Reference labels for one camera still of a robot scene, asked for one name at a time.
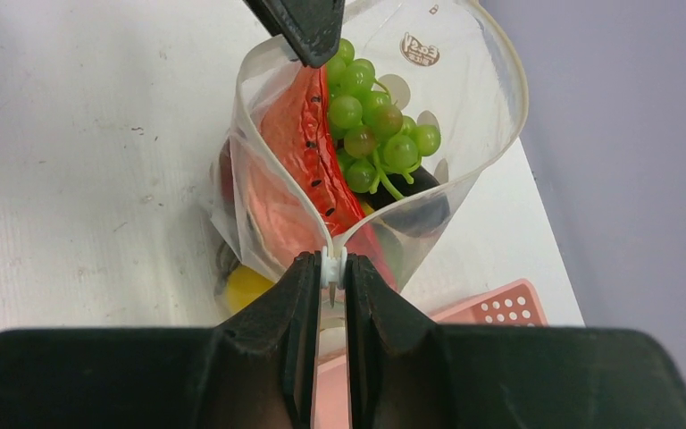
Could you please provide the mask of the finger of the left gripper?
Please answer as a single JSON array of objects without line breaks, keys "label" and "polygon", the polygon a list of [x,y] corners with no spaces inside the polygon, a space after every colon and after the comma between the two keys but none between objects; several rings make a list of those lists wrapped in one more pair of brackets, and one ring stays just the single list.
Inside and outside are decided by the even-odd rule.
[{"label": "finger of the left gripper", "polygon": [[339,49],[343,0],[246,0],[271,36],[283,36],[304,66],[320,68]]}]

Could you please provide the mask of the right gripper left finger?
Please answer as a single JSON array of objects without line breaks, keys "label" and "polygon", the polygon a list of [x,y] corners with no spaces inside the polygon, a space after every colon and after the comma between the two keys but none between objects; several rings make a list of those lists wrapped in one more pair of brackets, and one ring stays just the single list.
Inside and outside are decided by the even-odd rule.
[{"label": "right gripper left finger", "polygon": [[309,428],[321,268],[211,328],[0,332],[0,428]]}]

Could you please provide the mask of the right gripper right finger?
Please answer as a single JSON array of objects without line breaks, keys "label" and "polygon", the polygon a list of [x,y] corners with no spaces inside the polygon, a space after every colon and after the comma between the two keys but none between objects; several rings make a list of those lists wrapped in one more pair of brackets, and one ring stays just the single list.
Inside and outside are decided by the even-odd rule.
[{"label": "right gripper right finger", "polygon": [[643,332],[436,324],[373,263],[344,274],[354,428],[686,428],[686,384]]}]

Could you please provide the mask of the yellow bell pepper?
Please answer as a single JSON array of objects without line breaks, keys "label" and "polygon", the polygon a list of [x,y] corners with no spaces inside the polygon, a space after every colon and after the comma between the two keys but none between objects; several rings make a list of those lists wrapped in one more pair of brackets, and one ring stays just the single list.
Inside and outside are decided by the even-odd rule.
[{"label": "yellow bell pepper", "polygon": [[274,282],[250,267],[238,265],[228,276],[222,291],[226,307],[235,314],[268,291]]}]

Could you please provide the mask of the watermelon slice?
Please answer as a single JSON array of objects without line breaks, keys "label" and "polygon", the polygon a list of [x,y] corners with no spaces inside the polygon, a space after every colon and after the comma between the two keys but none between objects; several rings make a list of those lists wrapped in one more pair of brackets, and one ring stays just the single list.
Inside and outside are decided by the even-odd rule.
[{"label": "watermelon slice", "polygon": [[258,124],[267,147],[314,206],[309,213],[285,181],[253,159],[246,185],[248,211],[270,258],[282,267],[301,252],[322,248],[365,217],[338,164],[327,120],[329,103],[325,70],[300,67]]}]

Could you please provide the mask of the green grapes bunch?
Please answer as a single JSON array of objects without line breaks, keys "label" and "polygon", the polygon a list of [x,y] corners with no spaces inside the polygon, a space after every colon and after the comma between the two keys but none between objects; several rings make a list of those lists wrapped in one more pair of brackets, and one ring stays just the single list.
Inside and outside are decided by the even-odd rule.
[{"label": "green grapes bunch", "polygon": [[441,147],[439,127],[403,114],[389,88],[376,78],[374,64],[358,57],[349,40],[339,41],[325,70],[328,123],[345,183],[357,195],[374,194],[382,183],[399,201],[404,196],[387,175],[400,174],[412,184],[410,172]]}]

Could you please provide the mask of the pink plastic basket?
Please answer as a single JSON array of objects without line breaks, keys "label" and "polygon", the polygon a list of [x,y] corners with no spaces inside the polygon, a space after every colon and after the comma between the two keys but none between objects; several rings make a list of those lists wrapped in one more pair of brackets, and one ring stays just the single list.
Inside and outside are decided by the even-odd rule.
[{"label": "pink plastic basket", "polygon": [[[448,325],[484,326],[548,325],[543,306],[533,285],[519,279],[495,290],[462,299],[431,313],[435,335]],[[348,428],[349,393],[347,352],[343,349],[321,358],[318,365],[314,428]]]}]

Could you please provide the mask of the clear zip top bag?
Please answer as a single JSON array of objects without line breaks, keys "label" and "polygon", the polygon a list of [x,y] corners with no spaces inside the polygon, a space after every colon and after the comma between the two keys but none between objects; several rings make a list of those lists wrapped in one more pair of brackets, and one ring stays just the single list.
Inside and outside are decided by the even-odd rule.
[{"label": "clear zip top bag", "polygon": [[220,269],[275,281],[300,253],[348,253],[402,290],[528,107],[518,55],[476,1],[354,1],[319,68],[264,41],[210,168]]}]

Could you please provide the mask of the purple eggplant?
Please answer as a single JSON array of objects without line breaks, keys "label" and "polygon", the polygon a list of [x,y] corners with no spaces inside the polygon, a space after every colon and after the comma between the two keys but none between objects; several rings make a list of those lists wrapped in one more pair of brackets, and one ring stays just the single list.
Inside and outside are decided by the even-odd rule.
[{"label": "purple eggplant", "polygon": [[[410,172],[414,179],[409,184],[400,174],[388,174],[391,184],[405,198],[420,192],[439,186],[439,181],[423,166]],[[360,194],[363,204],[368,205],[373,211],[391,206],[397,201],[381,183],[374,193]],[[411,238],[423,238],[441,232],[451,217],[451,209],[445,194],[432,194],[426,198],[417,198],[414,201],[399,206],[381,217],[381,220],[395,231]]]}]

